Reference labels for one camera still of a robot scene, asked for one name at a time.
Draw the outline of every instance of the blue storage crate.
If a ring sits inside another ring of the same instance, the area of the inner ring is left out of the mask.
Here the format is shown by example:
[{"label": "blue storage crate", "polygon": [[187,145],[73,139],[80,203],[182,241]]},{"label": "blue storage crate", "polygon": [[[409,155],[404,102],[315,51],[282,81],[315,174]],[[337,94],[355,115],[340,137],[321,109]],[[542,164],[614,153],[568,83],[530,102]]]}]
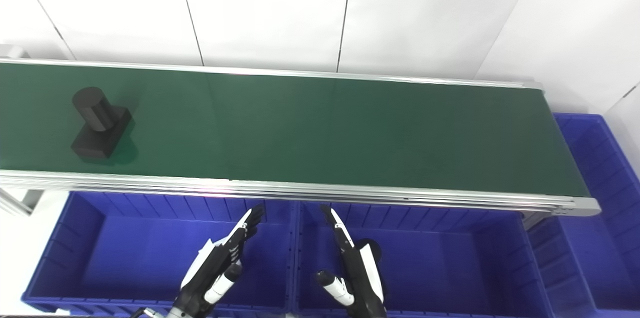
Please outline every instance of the blue storage crate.
[{"label": "blue storage crate", "polygon": [[551,306],[560,318],[640,318],[638,178],[602,116],[555,117],[602,213],[530,229]]},{"label": "blue storage crate", "polygon": [[293,295],[297,203],[272,199],[74,192],[22,300],[45,312],[129,316],[151,307],[167,314],[206,240],[229,234],[260,203],[265,217],[245,247],[243,275],[215,311],[283,316]]},{"label": "blue storage crate", "polygon": [[[390,317],[551,318],[519,213],[332,203],[354,240],[382,247]],[[302,202],[294,313],[345,317],[315,280],[341,274],[334,234],[318,203]]]}]

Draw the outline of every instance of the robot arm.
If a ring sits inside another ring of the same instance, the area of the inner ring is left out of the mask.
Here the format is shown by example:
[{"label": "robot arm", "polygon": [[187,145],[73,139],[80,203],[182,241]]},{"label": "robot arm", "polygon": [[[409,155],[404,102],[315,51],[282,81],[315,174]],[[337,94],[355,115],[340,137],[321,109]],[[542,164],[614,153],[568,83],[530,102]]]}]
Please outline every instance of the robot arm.
[{"label": "robot arm", "polygon": [[345,279],[327,270],[320,270],[316,280],[339,304],[347,308],[350,316],[386,318],[382,280],[377,265],[381,257],[380,246],[371,239],[354,243],[336,211],[325,204],[320,209],[333,228],[347,277]]},{"label": "robot arm", "polygon": [[[211,313],[242,274],[240,257],[245,242],[258,231],[264,212],[262,205],[254,206],[242,216],[229,235],[217,242],[206,241],[187,270],[178,298],[166,318],[206,318]],[[148,308],[138,309],[131,318],[142,314],[164,318]]]}]

